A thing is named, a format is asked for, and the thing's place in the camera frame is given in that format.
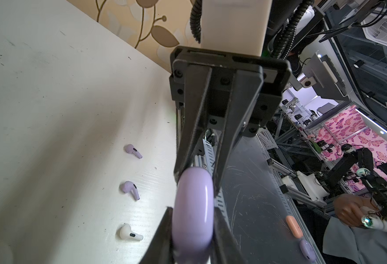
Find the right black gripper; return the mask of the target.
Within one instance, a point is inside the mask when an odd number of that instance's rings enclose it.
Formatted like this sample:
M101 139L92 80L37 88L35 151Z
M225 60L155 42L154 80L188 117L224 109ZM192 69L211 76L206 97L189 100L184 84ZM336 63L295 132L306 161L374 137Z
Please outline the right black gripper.
M275 114L291 77L290 63L282 59L178 46L170 55L170 65L171 98L178 110L184 107L184 124L174 166L175 181L179 182L184 170L192 165L196 145L208 120L208 128L223 129L213 171L217 195L242 128L243 136L254 137Z

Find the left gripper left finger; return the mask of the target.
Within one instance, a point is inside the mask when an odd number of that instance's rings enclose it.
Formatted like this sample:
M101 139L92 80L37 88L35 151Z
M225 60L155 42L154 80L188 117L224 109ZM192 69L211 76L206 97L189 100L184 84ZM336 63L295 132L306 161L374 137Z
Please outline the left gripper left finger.
M173 208L167 207L140 264L174 264L171 238Z

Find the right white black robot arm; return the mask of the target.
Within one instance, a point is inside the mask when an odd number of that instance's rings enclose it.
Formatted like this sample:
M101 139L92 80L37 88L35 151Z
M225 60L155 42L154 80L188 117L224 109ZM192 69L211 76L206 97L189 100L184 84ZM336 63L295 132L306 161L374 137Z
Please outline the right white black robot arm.
M170 56L170 91L182 111L174 178L178 194L216 195L239 140L272 119L292 77L288 42L312 1L196 1L200 47Z

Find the purple earbud charging case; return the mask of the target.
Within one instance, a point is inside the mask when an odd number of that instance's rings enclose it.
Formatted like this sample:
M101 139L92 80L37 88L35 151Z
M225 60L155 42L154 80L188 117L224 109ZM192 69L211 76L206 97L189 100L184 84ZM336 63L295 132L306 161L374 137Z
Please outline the purple earbud charging case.
M173 207L171 238L177 264L205 264L213 237L214 188L201 167L182 173Z

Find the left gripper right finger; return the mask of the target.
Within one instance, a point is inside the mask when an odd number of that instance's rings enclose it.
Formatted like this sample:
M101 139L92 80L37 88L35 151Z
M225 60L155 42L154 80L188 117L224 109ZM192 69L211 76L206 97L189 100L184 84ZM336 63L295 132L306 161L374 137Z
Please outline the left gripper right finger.
M213 264L244 264L245 261L237 248L236 241L227 225L222 211L214 208L212 238Z

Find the distant person hand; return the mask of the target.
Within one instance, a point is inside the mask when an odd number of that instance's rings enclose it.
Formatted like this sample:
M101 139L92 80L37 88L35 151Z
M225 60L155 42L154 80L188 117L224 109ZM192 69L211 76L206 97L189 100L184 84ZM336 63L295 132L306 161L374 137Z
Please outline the distant person hand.
M373 211L378 211L375 202L370 198L356 196L352 194L342 194L333 201L334 212L337 218L350 227L362 225L361 218L364 216L362 207L368 207Z

